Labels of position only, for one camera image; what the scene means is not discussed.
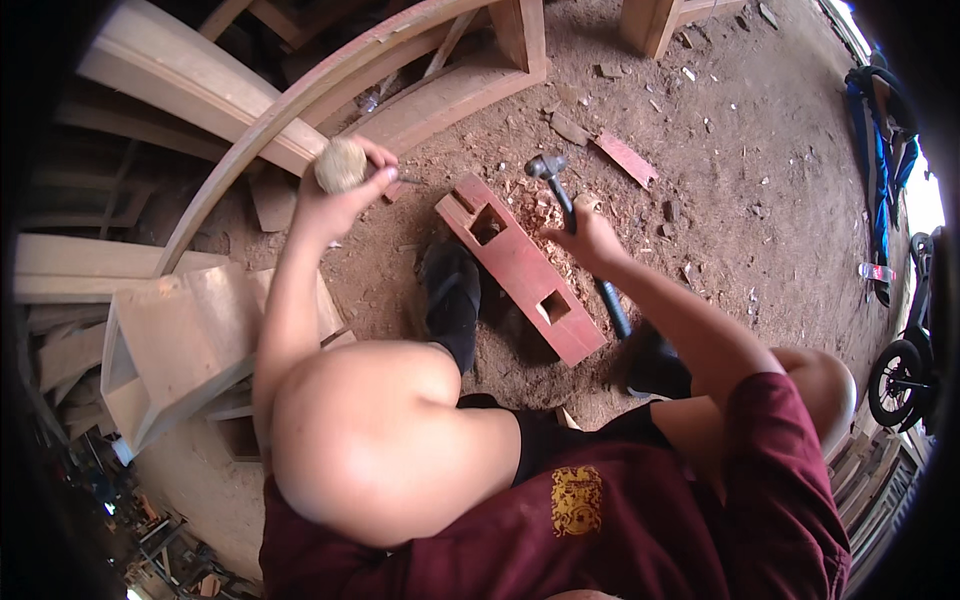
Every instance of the dirt floor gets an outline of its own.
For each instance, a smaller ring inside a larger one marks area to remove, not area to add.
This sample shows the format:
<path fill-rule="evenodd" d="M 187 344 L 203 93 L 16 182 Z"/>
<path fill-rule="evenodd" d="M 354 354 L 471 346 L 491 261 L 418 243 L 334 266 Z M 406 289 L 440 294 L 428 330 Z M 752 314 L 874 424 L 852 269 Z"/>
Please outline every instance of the dirt floor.
<path fill-rule="evenodd" d="M 432 239 L 448 234 L 433 205 L 473 172 L 503 200 L 513 199 L 510 208 L 521 223 L 542 222 L 538 188 L 524 179 L 522 165 L 540 152 L 562 153 L 570 161 L 561 177 L 570 196 L 596 194 L 638 260 L 680 282 L 689 263 L 696 293 L 770 345 L 838 356 L 862 393 L 870 362 L 894 333 L 896 311 L 876 299 L 867 302 L 856 271 L 867 258 L 867 237 L 843 96 L 853 61 L 812 2 L 767 4 L 778 30 L 756 10 L 744 18 L 749 31 L 733 14 L 715 17 L 683 28 L 693 47 L 675 39 L 660 62 L 636 57 L 619 39 L 618 3 L 549 4 L 552 68 L 546 84 L 485 108 L 402 156 L 403 167 L 424 184 L 396 204 L 375 204 L 341 240 L 343 247 L 324 258 L 324 278 L 348 326 L 361 340 L 421 336 L 423 296 L 415 265 Z M 621 65 L 624 77 L 599 76 L 600 62 Z M 595 146 L 582 148 L 557 136 L 541 109 L 558 101 L 567 117 L 592 132 L 611 132 L 649 160 L 660 173 L 651 191 Z M 165 242 L 206 169 L 193 175 L 185 170 L 182 183 L 167 186 L 162 210 L 148 210 L 154 217 L 145 219 L 150 224 L 142 235 Z M 664 237 L 662 206 L 675 200 L 682 213 Z M 906 256 L 904 220 L 901 232 L 891 229 L 894 265 Z M 240 182 L 211 214 L 194 247 L 265 269 L 274 266 L 284 239 L 283 233 L 259 232 L 249 191 Z M 411 245 L 416 250 L 405 248 Z M 490 392 L 511 407 L 563 405 L 594 429 L 636 406 L 615 385 L 618 369 L 612 365 L 625 362 L 617 360 L 623 346 L 613 338 L 589 275 L 576 267 L 568 274 L 561 252 L 550 256 L 610 341 L 569 369 L 529 343 L 536 340 L 526 335 L 532 326 L 508 300 L 487 294 L 476 366 L 464 378 L 464 392 Z M 899 306 L 900 298 L 897 288 L 892 305 Z M 624 303 L 638 320 L 632 303 Z M 232 463 L 203 414 L 164 435 L 136 463 L 147 490 L 186 516 L 193 533 L 227 567 L 259 577 L 262 472 L 258 465 Z"/>

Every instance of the motorcycle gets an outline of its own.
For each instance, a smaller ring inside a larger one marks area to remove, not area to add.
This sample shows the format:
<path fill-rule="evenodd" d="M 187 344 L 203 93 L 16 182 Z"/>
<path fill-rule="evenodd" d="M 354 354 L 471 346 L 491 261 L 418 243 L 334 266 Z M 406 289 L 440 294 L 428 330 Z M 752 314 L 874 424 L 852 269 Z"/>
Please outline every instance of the motorcycle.
<path fill-rule="evenodd" d="M 924 420 L 932 433 L 938 419 L 940 381 L 946 375 L 947 340 L 938 329 L 947 323 L 947 244 L 944 228 L 915 233 L 910 239 L 917 287 L 901 337 L 887 346 L 870 371 L 870 412 L 884 427 L 900 423 L 898 432 Z"/>

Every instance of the red wooden block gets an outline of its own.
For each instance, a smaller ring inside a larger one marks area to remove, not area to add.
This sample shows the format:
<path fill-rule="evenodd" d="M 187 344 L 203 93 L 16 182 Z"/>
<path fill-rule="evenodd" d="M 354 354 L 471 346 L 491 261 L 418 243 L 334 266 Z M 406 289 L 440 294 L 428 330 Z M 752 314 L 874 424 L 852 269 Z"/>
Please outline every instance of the red wooden block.
<path fill-rule="evenodd" d="M 610 155 L 610 158 L 615 160 L 618 165 L 623 167 L 623 170 L 642 185 L 643 189 L 649 190 L 650 180 L 658 180 L 660 178 L 657 169 L 653 168 L 653 166 L 643 158 L 640 158 L 640 155 L 634 152 L 630 146 L 624 144 L 609 133 L 603 132 L 603 134 L 598 135 L 594 143 Z"/>
<path fill-rule="evenodd" d="M 437 203 L 437 212 L 569 367 L 606 344 L 560 274 L 480 178 L 467 175 L 454 193 Z"/>

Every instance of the person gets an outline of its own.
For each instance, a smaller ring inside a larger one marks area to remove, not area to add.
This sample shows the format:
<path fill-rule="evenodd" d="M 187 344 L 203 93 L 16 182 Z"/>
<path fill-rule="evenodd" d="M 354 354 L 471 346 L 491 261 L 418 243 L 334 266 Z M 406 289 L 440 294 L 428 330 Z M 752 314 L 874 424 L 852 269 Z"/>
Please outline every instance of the person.
<path fill-rule="evenodd" d="M 920 155 L 918 120 L 904 88 L 874 50 L 871 64 L 851 69 L 844 79 L 853 119 L 860 166 L 867 187 L 867 208 L 873 212 L 873 256 L 889 265 L 887 221 L 900 230 L 900 195 Z M 874 281 L 880 302 L 890 306 L 890 285 Z"/>
<path fill-rule="evenodd" d="M 453 242 L 420 267 L 429 342 L 321 350 L 318 262 L 396 178 L 395 156 L 356 141 L 378 168 L 366 183 L 300 184 L 256 354 L 268 597 L 840 597 L 850 545 L 823 455 L 851 422 L 850 373 L 764 346 L 584 205 L 576 235 L 542 234 L 633 299 L 694 397 L 594 432 L 458 398 L 480 287 Z"/>

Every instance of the workshop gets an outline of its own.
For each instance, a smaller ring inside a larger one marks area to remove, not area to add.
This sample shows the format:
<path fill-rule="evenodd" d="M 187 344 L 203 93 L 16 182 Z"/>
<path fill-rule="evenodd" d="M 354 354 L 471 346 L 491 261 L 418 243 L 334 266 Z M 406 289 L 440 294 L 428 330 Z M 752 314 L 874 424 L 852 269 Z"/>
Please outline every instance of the workshop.
<path fill-rule="evenodd" d="M 23 156 L 4 85 L 8 589 L 880 597 L 960 314 L 887 4 L 64 8 Z"/>

